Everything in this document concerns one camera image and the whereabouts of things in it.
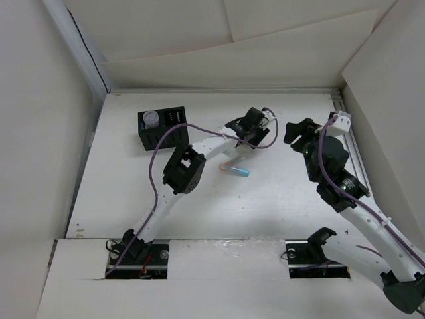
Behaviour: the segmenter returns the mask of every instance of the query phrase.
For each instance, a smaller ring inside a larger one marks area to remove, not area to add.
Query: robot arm
[[[399,310],[411,314],[425,301],[425,254],[391,223],[366,187],[344,169],[349,154],[335,137],[349,131],[351,117],[339,112],[331,118],[322,137],[321,126],[309,118],[288,123],[284,142],[303,154],[309,180],[319,184],[321,198],[356,226],[380,255],[347,243],[327,228],[309,238],[309,251],[362,274],[382,288]]]
[[[198,186],[206,162],[235,147],[236,149],[257,147],[270,131],[267,126],[274,120],[273,113],[268,109],[259,111],[251,108],[245,117],[227,123],[216,136],[177,147],[164,168],[163,185],[159,188],[155,204],[147,212],[147,217],[140,219],[133,229],[124,233],[120,243],[112,246],[114,251],[120,253],[116,265],[123,258],[134,263],[144,261],[171,208],[182,196],[189,194]]]

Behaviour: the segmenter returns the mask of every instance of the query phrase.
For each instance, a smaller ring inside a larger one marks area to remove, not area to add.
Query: black box
[[[154,111],[156,111],[159,115],[159,126],[157,128],[145,128],[143,114],[147,111],[138,113],[139,136],[145,146],[145,150],[147,151],[154,150],[164,133],[174,125],[186,123],[184,106],[180,106],[178,108],[164,108],[162,110]],[[171,132],[160,148],[174,148],[179,144],[189,144],[187,126],[178,128]]]

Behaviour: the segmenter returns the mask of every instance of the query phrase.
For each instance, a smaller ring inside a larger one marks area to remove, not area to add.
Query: test tube
[[[143,113],[145,128],[157,128],[159,126],[159,115],[156,111],[147,111]]]
[[[240,176],[240,177],[248,177],[250,175],[250,171],[248,171],[247,169],[233,167],[233,166],[227,165],[227,163],[221,164],[220,169],[222,171],[229,171],[229,172],[236,174],[237,176]]]

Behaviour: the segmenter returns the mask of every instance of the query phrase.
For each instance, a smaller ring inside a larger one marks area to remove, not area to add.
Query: white connector
[[[351,126],[351,115],[339,111],[336,115],[337,119],[326,130],[327,136],[340,136],[349,132]]]
[[[265,110],[262,111],[264,114],[263,122],[261,123],[261,128],[266,128],[268,125],[270,125],[276,118],[273,116],[272,113]]]

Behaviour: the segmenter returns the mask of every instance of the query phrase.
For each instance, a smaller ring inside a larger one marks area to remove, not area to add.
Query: white wall
[[[0,309],[33,318],[64,234],[91,93],[41,1],[0,1]]]
[[[373,191],[425,247],[425,1],[398,1],[343,71]]]

